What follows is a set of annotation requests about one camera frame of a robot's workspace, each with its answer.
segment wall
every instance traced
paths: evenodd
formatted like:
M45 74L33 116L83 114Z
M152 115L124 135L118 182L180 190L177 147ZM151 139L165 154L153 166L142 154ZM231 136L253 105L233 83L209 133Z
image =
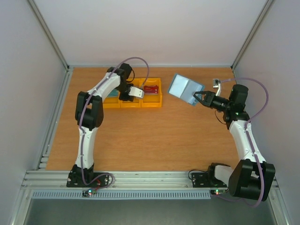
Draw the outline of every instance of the wall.
M36 3L70 65L116 65L140 56L153 66L230 66L265 1Z
M0 224L10 220L25 171L34 169L63 75L25 0L0 7Z
M300 224L300 1L276 0L236 68L237 77L256 78L269 90L270 101L253 121L262 154L276 168L276 177L293 224ZM257 112L263 90L251 82L247 110Z

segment floor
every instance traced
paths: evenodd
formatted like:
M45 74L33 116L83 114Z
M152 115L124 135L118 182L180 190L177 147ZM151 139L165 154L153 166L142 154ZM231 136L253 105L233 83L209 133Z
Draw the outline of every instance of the floor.
M33 199L25 225L272 225L270 202Z
M74 69L47 170L69 171L75 163L79 142L77 94L94 87L106 70ZM162 107L105 109L95 140L94 170L188 171L207 170L212 162L237 165L233 138L214 110L200 104L191 106L167 93L175 73L203 83L205 90L213 90L213 78L233 77L230 68L150 68L150 77L161 78ZM135 68L135 74L145 77L146 68ZM232 85L224 83L221 96L228 98Z

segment yellow container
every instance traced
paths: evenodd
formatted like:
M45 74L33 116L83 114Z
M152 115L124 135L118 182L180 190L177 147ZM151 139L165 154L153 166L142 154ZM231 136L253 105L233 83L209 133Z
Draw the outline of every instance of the yellow container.
M144 82L145 78L136 78L131 83L134 86L140 87ZM133 102L120 101L119 96L107 97L103 102L103 108L148 108L148 107L161 107L163 94L161 91L161 80L160 78L148 78L145 86L158 86L158 95L144 95L143 99L134 98Z

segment wooden tabletop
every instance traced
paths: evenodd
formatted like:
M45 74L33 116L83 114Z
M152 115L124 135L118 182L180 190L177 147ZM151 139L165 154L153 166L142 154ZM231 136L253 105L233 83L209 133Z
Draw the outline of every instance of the wooden tabletop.
M47 170L69 171L75 163L79 143L77 94L94 87L106 70L74 69ZM146 76L146 68L134 70L136 77ZM233 77L230 68L150 68L150 77L161 78L163 106L104 109L95 140L95 171L206 170L212 162L237 165L233 138L216 119L214 110L200 104L191 106L167 93L175 73L203 83L205 90L213 90L213 78ZM221 96L228 98L232 86L233 83L224 83Z

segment red package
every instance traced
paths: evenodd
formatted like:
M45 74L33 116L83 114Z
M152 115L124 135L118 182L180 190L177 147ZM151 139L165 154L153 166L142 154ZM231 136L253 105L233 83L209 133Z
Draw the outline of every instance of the red package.
M158 86L144 86L144 93L145 95L158 95Z

